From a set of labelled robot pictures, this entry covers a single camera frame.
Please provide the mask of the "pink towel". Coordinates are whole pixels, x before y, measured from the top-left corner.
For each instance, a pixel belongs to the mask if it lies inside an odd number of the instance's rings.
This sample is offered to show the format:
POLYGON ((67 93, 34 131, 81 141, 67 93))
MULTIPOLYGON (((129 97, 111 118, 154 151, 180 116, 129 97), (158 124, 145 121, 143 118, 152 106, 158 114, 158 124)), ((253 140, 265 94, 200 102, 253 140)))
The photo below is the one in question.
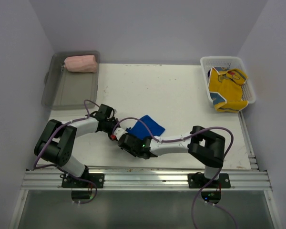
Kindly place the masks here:
POLYGON ((63 67, 73 73, 96 73, 98 63, 94 55, 71 56, 64 60, 63 67))

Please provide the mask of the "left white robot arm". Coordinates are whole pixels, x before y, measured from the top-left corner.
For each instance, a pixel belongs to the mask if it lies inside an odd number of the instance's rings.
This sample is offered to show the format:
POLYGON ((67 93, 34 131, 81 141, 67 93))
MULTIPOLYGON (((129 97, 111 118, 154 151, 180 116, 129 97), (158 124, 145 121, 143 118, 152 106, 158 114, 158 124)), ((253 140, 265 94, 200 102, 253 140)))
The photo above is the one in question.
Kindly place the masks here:
POLYGON ((87 186, 90 181, 88 168, 72 155, 75 139, 97 132, 111 136, 118 122, 114 115, 115 110, 112 107, 101 104, 97 111, 88 113, 83 118, 68 122, 49 120, 34 148, 37 158, 33 167, 44 168, 37 166, 38 161, 43 159, 72 176, 78 187, 87 186))

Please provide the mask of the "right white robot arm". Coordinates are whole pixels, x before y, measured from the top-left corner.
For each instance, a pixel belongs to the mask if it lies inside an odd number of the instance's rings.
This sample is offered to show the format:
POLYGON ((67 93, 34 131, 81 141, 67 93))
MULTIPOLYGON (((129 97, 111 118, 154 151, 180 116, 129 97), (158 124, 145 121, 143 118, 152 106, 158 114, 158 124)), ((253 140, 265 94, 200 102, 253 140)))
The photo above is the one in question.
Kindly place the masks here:
POLYGON ((191 132, 178 137, 148 136, 139 139, 119 127, 114 131, 113 136, 116 137, 119 148, 142 159, 166 154, 189 153, 204 164, 204 184, 207 187, 214 187, 220 181, 217 172, 224 163, 225 138, 210 130, 197 134, 203 129, 201 126, 194 126, 191 132))

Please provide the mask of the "blue towel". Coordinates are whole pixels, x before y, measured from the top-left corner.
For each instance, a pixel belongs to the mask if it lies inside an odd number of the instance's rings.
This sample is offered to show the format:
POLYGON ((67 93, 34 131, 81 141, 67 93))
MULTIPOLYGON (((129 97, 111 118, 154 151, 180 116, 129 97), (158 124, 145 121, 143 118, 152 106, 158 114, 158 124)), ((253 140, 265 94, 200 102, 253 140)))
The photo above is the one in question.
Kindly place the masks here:
POLYGON ((155 122, 149 115, 141 117, 136 121, 133 127, 127 128, 126 131, 143 140, 144 138, 151 136, 144 124, 148 127, 153 136, 161 136, 165 131, 165 128, 155 122))

